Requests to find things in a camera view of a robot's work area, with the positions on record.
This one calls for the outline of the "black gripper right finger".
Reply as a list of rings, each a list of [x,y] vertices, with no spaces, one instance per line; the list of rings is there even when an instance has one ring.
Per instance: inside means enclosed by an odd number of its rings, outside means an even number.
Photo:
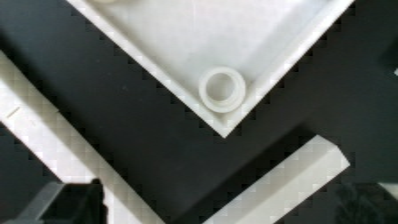
[[[377,183],[345,184],[336,195],[336,224],[398,224],[398,199]]]

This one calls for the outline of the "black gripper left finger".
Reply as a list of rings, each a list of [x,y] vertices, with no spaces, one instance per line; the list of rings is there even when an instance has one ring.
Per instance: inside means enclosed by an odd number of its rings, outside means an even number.
[[[16,224],[107,224],[101,181],[89,183],[50,182],[20,215]]]

